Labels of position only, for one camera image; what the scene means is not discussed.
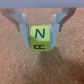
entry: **block top face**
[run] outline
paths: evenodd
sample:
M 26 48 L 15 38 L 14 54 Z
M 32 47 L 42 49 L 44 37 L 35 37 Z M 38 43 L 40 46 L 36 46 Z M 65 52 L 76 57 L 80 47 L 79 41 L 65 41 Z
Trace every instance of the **block top face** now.
M 84 0 L 0 0 L 0 9 L 84 7 Z
M 50 29 L 49 25 L 46 26 L 32 26 L 30 33 L 31 42 L 50 41 Z

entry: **yellow block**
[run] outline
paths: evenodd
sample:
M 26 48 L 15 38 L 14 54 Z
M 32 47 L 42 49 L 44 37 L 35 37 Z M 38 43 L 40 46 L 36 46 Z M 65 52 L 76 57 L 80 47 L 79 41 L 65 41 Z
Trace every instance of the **yellow block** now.
M 31 27 L 30 45 L 33 51 L 50 51 L 50 29 L 48 25 Z

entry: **letter cube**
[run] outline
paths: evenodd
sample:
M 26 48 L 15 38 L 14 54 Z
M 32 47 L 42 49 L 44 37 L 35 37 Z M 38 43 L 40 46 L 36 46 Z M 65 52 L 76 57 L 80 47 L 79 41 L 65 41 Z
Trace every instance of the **letter cube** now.
M 50 28 L 48 25 L 31 27 L 30 45 L 33 51 L 50 51 Z

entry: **block front face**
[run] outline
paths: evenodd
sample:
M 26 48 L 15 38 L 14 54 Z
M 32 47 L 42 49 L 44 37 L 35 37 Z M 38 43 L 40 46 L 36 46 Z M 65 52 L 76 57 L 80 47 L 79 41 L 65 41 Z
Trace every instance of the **block front face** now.
M 30 45 L 33 51 L 50 51 L 49 26 L 32 26 Z

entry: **brown carpet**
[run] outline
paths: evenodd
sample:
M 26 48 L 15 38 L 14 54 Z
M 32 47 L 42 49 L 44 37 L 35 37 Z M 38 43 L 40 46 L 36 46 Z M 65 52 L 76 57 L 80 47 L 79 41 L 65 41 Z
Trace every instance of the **brown carpet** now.
M 49 25 L 59 9 L 19 9 L 31 26 Z M 0 13 L 0 84 L 84 84 L 84 8 L 77 8 L 50 52 L 27 48 Z

